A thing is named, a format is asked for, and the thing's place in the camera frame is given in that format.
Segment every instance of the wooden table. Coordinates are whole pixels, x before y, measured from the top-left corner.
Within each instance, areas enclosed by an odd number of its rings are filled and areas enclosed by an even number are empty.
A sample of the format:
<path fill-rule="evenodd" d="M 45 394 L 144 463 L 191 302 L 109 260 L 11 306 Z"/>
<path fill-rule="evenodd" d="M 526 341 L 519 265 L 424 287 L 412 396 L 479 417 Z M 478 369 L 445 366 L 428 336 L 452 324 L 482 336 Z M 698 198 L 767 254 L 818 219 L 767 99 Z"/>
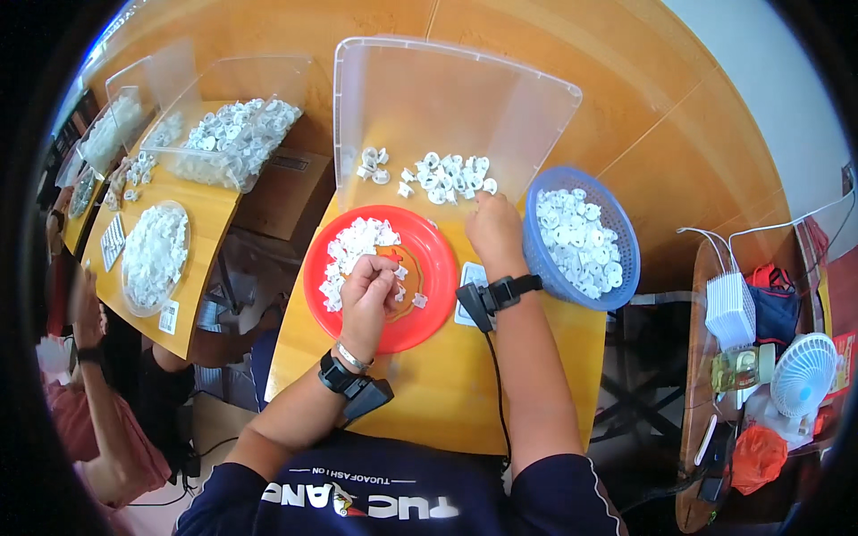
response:
<path fill-rule="evenodd" d="M 212 106 L 217 109 L 221 104 L 212 103 Z M 139 143 L 132 149 L 131 158 L 136 158 Z M 83 262 L 89 260 L 91 269 L 98 275 L 96 292 L 102 302 L 155 343 L 180 358 L 187 358 L 200 299 L 205 293 L 206 282 L 215 264 L 215 255 L 226 236 L 241 195 L 219 186 L 176 178 L 163 166 L 154 167 L 151 174 L 152 182 L 149 184 L 139 184 L 137 187 L 126 184 L 126 189 L 132 188 L 140 194 L 138 201 L 122 201 L 122 209 L 118 213 L 112 212 L 106 205 L 101 205 L 93 229 L 89 233 Z M 188 260 L 182 279 L 172 295 L 172 299 L 179 303 L 174 335 L 158 329 L 160 315 L 140 318 L 132 315 L 125 306 L 120 275 L 124 251 L 109 273 L 105 273 L 104 262 L 101 260 L 101 235 L 116 214 L 122 214 L 122 228 L 128 236 L 144 210 L 166 200 L 173 200 L 184 207 L 190 225 Z"/>
<path fill-rule="evenodd" d="M 65 225 L 63 226 L 63 242 L 65 242 L 65 247 L 69 248 L 72 255 L 77 253 L 77 248 L 80 245 L 81 239 L 86 238 L 83 236 L 83 231 L 87 227 L 87 221 L 89 221 L 89 217 L 93 212 L 96 201 L 107 186 L 105 181 L 98 180 L 97 178 L 94 178 L 93 181 L 93 194 L 89 198 L 89 203 L 87 204 L 86 209 L 84 209 L 83 214 L 77 218 L 70 218 L 69 211 L 66 210 Z"/>
<path fill-rule="evenodd" d="M 334 197 L 319 229 L 337 215 Z M 463 223 L 441 223 L 439 227 L 459 267 L 466 261 L 479 262 L 465 238 Z M 567 304 L 546 294 L 542 303 L 557 339 L 586 446 L 599 394 L 605 313 Z M 265 400 L 274 398 L 313 366 L 332 342 L 307 307 L 302 266 L 277 339 Z M 356 421 L 349 430 L 437 449 L 505 454 L 494 368 L 486 339 L 477 328 L 453 322 L 452 311 L 444 326 L 422 344 L 393 355 L 390 360 L 378 359 L 372 375 L 386 377 L 396 397 Z"/>
<path fill-rule="evenodd" d="M 721 248 L 719 254 L 726 265 L 729 253 Z M 706 328 L 706 281 L 721 273 L 721 265 L 712 244 L 704 240 L 698 247 L 694 262 L 694 280 L 692 291 L 697 299 L 692 301 L 692 317 L 688 341 L 688 372 L 686 375 L 686 407 L 682 417 L 682 440 L 680 460 L 685 464 L 686 473 L 694 469 L 694 456 L 700 449 L 709 421 L 716 413 L 712 392 L 712 358 L 718 353 L 715 336 Z M 739 412 L 735 409 L 733 393 L 728 393 L 718 403 L 721 414 L 718 421 L 734 420 Z M 700 482 L 676 495 L 676 524 L 684 533 L 695 533 L 703 528 L 714 510 L 709 503 L 697 499 Z"/>

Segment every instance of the yellow table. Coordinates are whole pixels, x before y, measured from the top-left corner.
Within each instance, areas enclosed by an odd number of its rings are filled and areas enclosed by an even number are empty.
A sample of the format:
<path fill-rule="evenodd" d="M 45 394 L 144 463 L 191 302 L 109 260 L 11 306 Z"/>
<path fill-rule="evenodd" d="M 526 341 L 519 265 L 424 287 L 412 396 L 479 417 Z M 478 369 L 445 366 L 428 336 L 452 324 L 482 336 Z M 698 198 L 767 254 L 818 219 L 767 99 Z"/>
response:
<path fill-rule="evenodd" d="M 93 195 L 89 198 L 89 204 L 83 211 L 83 214 L 77 218 L 70 218 L 69 211 L 66 209 L 65 225 L 63 226 L 63 242 L 65 242 L 65 247 L 69 248 L 72 255 L 77 252 L 77 246 L 80 244 L 81 238 L 83 238 L 83 228 L 89 220 L 89 215 L 93 212 L 95 200 L 99 198 L 101 192 L 106 188 L 105 181 L 100 181 L 98 179 L 95 179 L 94 181 Z"/>
<path fill-rule="evenodd" d="M 334 197 L 319 228 L 337 215 Z M 463 223 L 451 222 L 439 227 L 460 269 L 466 261 L 479 262 L 465 238 Z M 586 445 L 599 394 L 605 313 L 547 295 L 542 303 L 560 348 L 566 379 L 577 405 L 578 427 Z M 316 363 L 331 343 L 332 339 L 307 307 L 302 266 L 277 338 L 265 400 L 274 398 Z M 378 359 L 372 375 L 388 378 L 396 397 L 356 421 L 349 430 L 436 449 L 505 454 L 494 368 L 486 339 L 477 328 L 453 322 L 452 311 L 444 326 L 422 344 L 392 356 L 390 361 Z"/>
<path fill-rule="evenodd" d="M 221 104 L 220 102 L 212 103 L 212 106 L 217 109 Z M 138 146 L 132 149 L 131 158 L 136 158 L 138 150 L 139 142 Z M 134 187 L 128 183 L 125 186 L 126 189 L 132 188 L 140 194 L 138 201 L 122 201 L 122 209 L 117 213 L 112 212 L 106 205 L 101 205 L 99 213 L 95 217 L 93 229 L 89 233 L 87 248 L 83 253 L 83 262 L 89 260 L 91 269 L 98 275 L 96 292 L 102 302 L 149 339 L 162 345 L 180 358 L 187 358 L 196 325 L 196 313 L 200 299 L 205 293 L 206 282 L 215 264 L 215 255 L 221 247 L 221 241 L 226 236 L 227 228 L 235 215 L 235 209 L 241 195 L 236 191 L 219 186 L 198 184 L 176 178 L 162 166 L 155 166 L 151 174 L 152 182 L 149 184 L 139 184 Z M 124 250 L 109 273 L 105 273 L 101 256 L 101 236 L 116 214 L 122 214 L 122 228 L 125 236 L 128 236 L 144 210 L 166 200 L 178 202 L 184 207 L 188 213 L 190 225 L 188 260 L 184 266 L 182 279 L 172 295 L 172 300 L 179 304 L 174 335 L 158 328 L 160 314 L 140 318 L 132 315 L 125 306 L 121 281 Z"/>

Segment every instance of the navy t-shirt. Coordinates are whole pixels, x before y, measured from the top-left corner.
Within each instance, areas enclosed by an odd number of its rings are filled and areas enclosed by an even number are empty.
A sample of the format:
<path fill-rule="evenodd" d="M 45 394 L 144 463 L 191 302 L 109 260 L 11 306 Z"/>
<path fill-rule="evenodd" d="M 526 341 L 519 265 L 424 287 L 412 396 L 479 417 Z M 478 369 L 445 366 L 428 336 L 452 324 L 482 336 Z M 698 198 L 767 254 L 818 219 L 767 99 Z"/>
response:
<path fill-rule="evenodd" d="M 237 463 L 215 467 L 176 534 L 619 534 L 588 458 L 537 461 L 509 497 L 499 467 L 341 432 L 292 458 L 273 482 Z"/>

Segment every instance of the pink shirt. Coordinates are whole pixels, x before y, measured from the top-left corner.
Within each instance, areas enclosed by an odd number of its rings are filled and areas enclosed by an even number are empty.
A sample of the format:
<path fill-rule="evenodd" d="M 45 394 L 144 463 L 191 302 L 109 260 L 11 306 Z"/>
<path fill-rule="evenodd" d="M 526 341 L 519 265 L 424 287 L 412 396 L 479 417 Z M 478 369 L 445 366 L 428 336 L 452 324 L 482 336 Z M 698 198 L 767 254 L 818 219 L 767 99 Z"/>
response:
<path fill-rule="evenodd" d="M 83 462 L 98 457 L 99 447 L 95 442 L 95 429 L 89 416 L 89 403 L 83 386 L 72 383 L 63 386 L 59 382 L 51 382 L 46 386 L 46 391 L 47 403 L 51 410 L 54 425 L 71 459 L 75 462 Z M 134 457 L 142 464 L 141 469 L 144 475 L 138 490 L 129 494 L 131 497 L 129 503 L 143 493 L 162 487 L 170 478 L 171 470 L 164 459 L 164 455 L 141 430 L 134 413 L 128 406 L 128 402 L 115 393 L 113 394 L 113 402 L 116 404 L 119 420 L 128 435 Z M 92 488 L 86 480 L 82 466 L 82 463 L 76 463 L 75 469 L 87 490 L 92 493 Z M 107 504 L 105 506 L 110 509 L 120 509 L 128 503 Z"/>

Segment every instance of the white charging cable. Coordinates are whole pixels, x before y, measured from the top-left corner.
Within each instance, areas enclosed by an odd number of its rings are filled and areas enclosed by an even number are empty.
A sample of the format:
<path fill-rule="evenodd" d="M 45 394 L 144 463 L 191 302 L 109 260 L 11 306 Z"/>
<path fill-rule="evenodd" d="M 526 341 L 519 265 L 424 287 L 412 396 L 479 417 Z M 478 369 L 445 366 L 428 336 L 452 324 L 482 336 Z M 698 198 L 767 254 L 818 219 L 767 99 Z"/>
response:
<path fill-rule="evenodd" d="M 739 263 L 736 261 L 735 255 L 733 255 L 733 237 L 739 237 L 743 234 L 748 234 L 750 232 L 768 231 L 769 229 L 777 229 L 779 227 L 793 226 L 793 225 L 799 223 L 800 221 L 804 220 L 805 218 L 809 218 L 810 216 L 813 216 L 814 214 L 821 212 L 828 207 L 833 207 L 834 205 L 837 205 L 839 202 L 843 201 L 844 199 L 849 199 L 853 195 L 855 195 L 855 187 L 853 187 L 852 190 L 850 190 L 848 194 L 841 197 L 840 199 L 838 199 L 834 202 L 830 202 L 823 207 L 817 208 L 816 210 L 813 210 L 812 212 L 808 212 L 807 214 L 804 214 L 803 216 L 799 216 L 798 218 L 796 218 L 792 221 L 788 221 L 787 223 L 778 224 L 776 226 L 755 227 L 753 229 L 748 229 L 747 231 L 734 232 L 733 234 L 731 234 L 729 236 L 729 238 L 727 240 L 724 240 L 724 238 L 716 232 L 705 231 L 704 229 L 697 229 L 696 227 L 680 227 L 679 229 L 676 230 L 676 232 L 677 232 L 677 234 L 679 234 L 679 233 L 685 232 L 685 231 L 695 231 L 695 232 L 699 232 L 699 233 L 703 234 L 705 237 L 707 237 L 707 239 L 709 239 L 709 241 L 712 243 L 712 247 L 715 248 L 715 252 L 718 253 L 718 261 L 721 263 L 722 272 L 727 272 L 727 270 L 724 268 L 724 262 L 721 260 L 721 255 L 718 252 L 718 248 L 715 245 L 715 241 L 712 240 L 713 236 L 717 237 L 719 240 L 724 242 L 724 245 L 727 246 L 727 250 L 730 253 L 730 260 L 733 262 L 734 269 L 738 272 L 739 271 Z"/>
<path fill-rule="evenodd" d="M 697 227 L 680 227 L 679 229 L 676 230 L 676 234 L 680 234 L 681 232 L 685 232 L 685 231 L 699 232 L 700 234 L 705 236 L 707 239 L 709 239 L 709 241 L 712 243 L 712 248 L 715 249 L 715 254 L 718 257 L 718 262 L 721 263 L 721 273 L 722 274 L 727 273 L 727 269 L 724 267 L 724 261 L 721 260 L 721 251 L 718 250 L 718 246 L 717 246 L 717 244 L 715 244 L 715 241 L 712 240 L 712 237 L 713 236 L 717 237 L 719 240 L 724 242 L 725 246 L 728 246 L 727 240 L 724 240 L 724 238 L 716 232 L 704 231 L 703 229 L 697 229 Z"/>
<path fill-rule="evenodd" d="M 782 224 L 779 224 L 776 226 L 757 227 L 755 229 L 748 229 L 747 231 L 734 232 L 733 234 L 731 234 L 727 238 L 727 249 L 730 250 L 730 257 L 733 259 L 733 264 L 735 266 L 738 266 L 738 263 L 736 262 L 736 257 L 733 255 L 733 237 L 739 237 L 743 234 L 748 234 L 749 232 L 768 231 L 770 229 L 777 229 L 780 227 L 793 226 L 793 225 L 799 223 L 800 221 L 804 220 L 805 218 L 809 218 L 810 216 L 813 216 L 817 212 L 821 212 L 821 211 L 827 209 L 828 207 L 833 207 L 834 205 L 837 205 L 839 202 L 843 201 L 844 199 L 849 199 L 854 194 L 855 194 L 855 187 L 853 186 L 852 190 L 850 190 L 848 194 L 841 197 L 837 201 L 830 202 L 827 205 L 825 205 L 824 207 L 817 208 L 816 210 L 814 210 L 812 212 L 808 212 L 807 214 L 800 216 L 800 217 L 798 217 L 792 221 L 788 221 L 787 223 L 782 223 Z"/>

